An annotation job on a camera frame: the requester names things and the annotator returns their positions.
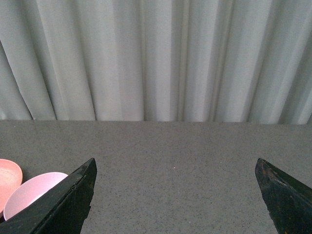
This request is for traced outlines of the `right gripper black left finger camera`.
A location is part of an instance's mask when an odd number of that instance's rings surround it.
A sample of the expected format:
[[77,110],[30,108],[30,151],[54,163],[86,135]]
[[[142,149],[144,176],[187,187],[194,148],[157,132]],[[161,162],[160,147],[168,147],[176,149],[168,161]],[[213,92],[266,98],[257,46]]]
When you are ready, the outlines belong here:
[[30,206],[1,223],[2,234],[79,234],[91,209],[97,166],[89,159]]

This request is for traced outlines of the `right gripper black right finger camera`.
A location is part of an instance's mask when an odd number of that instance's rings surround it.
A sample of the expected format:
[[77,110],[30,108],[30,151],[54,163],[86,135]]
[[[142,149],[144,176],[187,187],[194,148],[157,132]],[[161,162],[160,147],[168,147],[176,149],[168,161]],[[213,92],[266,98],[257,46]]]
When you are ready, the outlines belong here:
[[279,234],[312,232],[312,189],[259,158],[255,176],[270,218]]

